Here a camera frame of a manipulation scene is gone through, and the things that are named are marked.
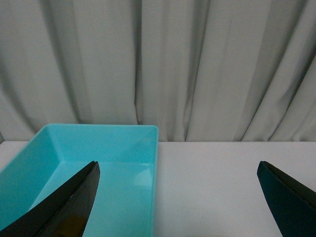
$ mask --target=turquoise plastic tray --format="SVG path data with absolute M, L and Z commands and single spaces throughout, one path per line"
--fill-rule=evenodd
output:
M 153 237 L 158 128 L 50 124 L 0 173 L 0 230 L 90 161 L 101 176 L 84 237 Z

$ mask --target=white table surface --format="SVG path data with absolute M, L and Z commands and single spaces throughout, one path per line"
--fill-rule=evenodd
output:
M 0 145 L 0 169 L 26 142 Z M 316 142 L 160 142 L 156 237 L 281 237 L 256 175 L 266 160 L 316 190 Z

